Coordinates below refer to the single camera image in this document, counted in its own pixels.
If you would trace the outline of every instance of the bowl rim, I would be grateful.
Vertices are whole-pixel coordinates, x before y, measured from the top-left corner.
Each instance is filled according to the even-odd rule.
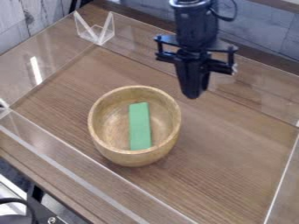
[[[177,111],[177,123],[175,124],[173,126],[173,129],[172,129],[172,132],[169,134],[169,136],[160,142],[160,144],[152,146],[151,148],[148,149],[144,149],[144,150],[120,150],[117,149],[116,147],[112,147],[109,145],[105,144],[104,141],[101,141],[99,139],[99,136],[96,134],[96,131],[93,129],[93,114],[95,114],[95,110],[97,108],[97,105],[100,104],[100,102],[108,97],[111,96],[112,94],[115,94],[116,92],[120,92],[125,89],[129,89],[129,88],[145,88],[145,89],[149,89],[151,91],[155,91],[156,93],[159,93],[160,95],[163,95],[168,100],[169,102],[172,103],[173,107],[175,107],[175,110]],[[145,154],[145,153],[149,153],[152,151],[156,151],[159,148],[161,148],[164,145],[167,145],[172,139],[175,138],[175,136],[177,135],[179,131],[180,131],[180,127],[181,127],[181,110],[180,110],[180,106],[177,104],[177,102],[175,101],[175,99],[160,89],[155,88],[155,87],[148,87],[148,86],[141,86],[141,85],[135,85],[135,86],[125,86],[125,87],[119,87],[113,90],[111,90],[109,92],[107,92],[105,94],[103,94],[99,99],[96,100],[96,102],[93,103],[92,107],[91,107],[91,110],[88,112],[88,132],[91,134],[91,137],[93,138],[93,141],[97,142],[97,144],[100,146],[103,146],[105,149],[108,149],[109,151],[113,151],[116,153],[120,153],[120,154],[127,154],[127,155],[139,155],[139,154]]]

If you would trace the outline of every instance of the wooden bowl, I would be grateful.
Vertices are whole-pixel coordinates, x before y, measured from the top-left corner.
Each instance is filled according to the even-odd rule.
[[[129,150],[128,105],[148,102],[153,146]],[[104,94],[88,113],[88,131],[101,155],[113,163],[149,165],[172,149],[181,126],[181,111],[173,98],[153,87],[121,87]]]

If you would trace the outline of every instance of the green block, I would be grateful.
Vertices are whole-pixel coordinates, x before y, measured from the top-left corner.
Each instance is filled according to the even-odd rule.
[[[129,105],[129,148],[139,151],[152,147],[151,120],[148,103]]]

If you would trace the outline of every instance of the wooden table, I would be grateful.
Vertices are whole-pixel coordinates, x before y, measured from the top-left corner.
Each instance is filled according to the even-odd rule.
[[[80,13],[91,24],[103,24],[108,14],[97,2]],[[104,47],[76,37],[69,16],[0,58],[9,83],[23,64],[9,61],[23,53],[35,52],[43,65],[51,61],[41,67],[47,75],[57,71],[12,106],[32,123],[16,114],[1,121],[19,127],[15,135],[0,132],[1,157],[93,223],[136,223],[140,217],[149,223],[263,223],[298,137],[298,78],[237,57],[239,74],[213,74],[209,92],[187,100],[173,68],[155,61],[152,37],[160,30],[119,15],[115,20],[116,36]],[[107,91],[136,84],[175,98],[181,134],[167,158],[128,169],[99,155],[87,117]],[[16,86],[23,91],[11,93],[12,102],[28,88]],[[271,223],[282,217],[295,223],[296,203],[279,206]]]

